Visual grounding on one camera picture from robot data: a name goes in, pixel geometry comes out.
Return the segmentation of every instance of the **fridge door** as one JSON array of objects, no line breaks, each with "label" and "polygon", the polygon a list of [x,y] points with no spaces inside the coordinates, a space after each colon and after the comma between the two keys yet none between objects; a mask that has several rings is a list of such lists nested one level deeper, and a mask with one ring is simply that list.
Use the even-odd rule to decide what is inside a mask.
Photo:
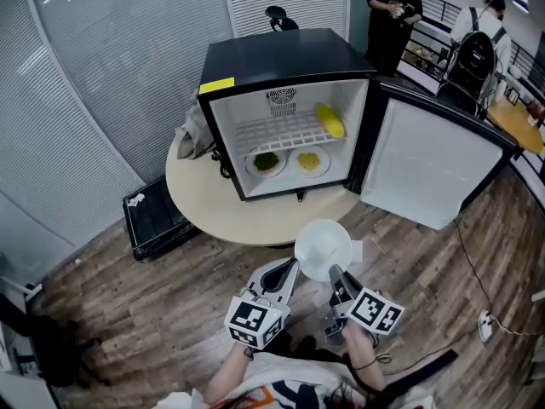
[{"label": "fridge door", "polygon": [[384,100],[370,162],[360,165],[361,200],[442,229],[507,163],[514,145],[434,99],[403,93]]}]

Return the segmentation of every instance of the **shirt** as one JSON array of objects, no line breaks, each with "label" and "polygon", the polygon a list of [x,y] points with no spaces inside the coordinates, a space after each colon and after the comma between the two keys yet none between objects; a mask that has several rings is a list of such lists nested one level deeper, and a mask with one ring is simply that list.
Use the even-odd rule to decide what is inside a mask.
[{"label": "shirt", "polygon": [[[477,8],[476,11],[477,17],[479,18],[479,29],[475,28],[474,30],[484,32],[492,39],[503,27],[502,22],[483,8]],[[450,33],[450,38],[459,43],[472,31],[473,19],[471,17],[471,12],[469,11],[469,8],[464,8],[456,19],[454,28]],[[503,38],[496,45],[496,54],[498,56],[496,71],[505,75],[508,72],[509,64],[511,62],[511,37],[507,33],[503,35]]]},{"label": "shirt", "polygon": [[422,15],[422,1],[421,0],[376,0],[380,3],[395,4],[399,3],[403,6],[404,13],[398,18],[393,18],[386,10],[371,10],[370,23],[369,23],[369,42],[370,48],[375,44],[377,47],[381,47],[381,44],[390,41],[399,42],[404,46],[410,39],[410,33],[412,32],[412,26],[404,23],[405,18],[410,18],[413,15]]},{"label": "shirt", "polygon": [[343,364],[257,353],[248,365],[243,382],[213,406],[204,403],[203,396],[194,389],[191,395],[172,393],[154,409],[219,409],[241,396],[245,408],[324,409],[324,399],[332,396],[342,384],[353,408],[363,408],[365,398],[355,389],[356,383]]}]

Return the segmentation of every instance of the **fridge fan vent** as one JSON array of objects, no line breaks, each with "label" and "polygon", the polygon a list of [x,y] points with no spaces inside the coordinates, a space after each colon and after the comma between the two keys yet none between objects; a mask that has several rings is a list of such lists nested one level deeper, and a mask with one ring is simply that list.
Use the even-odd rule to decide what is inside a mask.
[{"label": "fridge fan vent", "polygon": [[294,88],[275,89],[267,93],[271,114],[273,117],[283,117],[284,115],[294,115],[297,110],[295,106]]}]

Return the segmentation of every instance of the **food on plate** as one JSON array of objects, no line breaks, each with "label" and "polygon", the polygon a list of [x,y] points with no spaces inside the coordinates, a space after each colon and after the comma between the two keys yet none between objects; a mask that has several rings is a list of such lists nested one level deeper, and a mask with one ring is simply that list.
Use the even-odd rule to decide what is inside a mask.
[{"label": "food on plate", "polygon": [[316,153],[301,153],[297,156],[297,163],[305,171],[314,171],[320,166],[320,158]]},{"label": "food on plate", "polygon": [[316,106],[316,115],[320,123],[324,126],[331,136],[334,138],[343,138],[345,135],[344,126],[342,121],[335,115],[331,109],[323,104],[318,104]]},{"label": "food on plate", "polygon": [[275,153],[260,153],[254,158],[254,166],[258,171],[269,171],[278,165],[279,159]]}]

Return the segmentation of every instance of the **white wire shelf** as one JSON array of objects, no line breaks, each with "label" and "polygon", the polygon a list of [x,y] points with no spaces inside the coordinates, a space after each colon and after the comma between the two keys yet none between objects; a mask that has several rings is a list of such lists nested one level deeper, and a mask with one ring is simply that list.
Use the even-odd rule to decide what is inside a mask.
[{"label": "white wire shelf", "polygon": [[324,129],[314,112],[299,112],[240,124],[236,130],[237,155],[268,153],[341,141]]}]

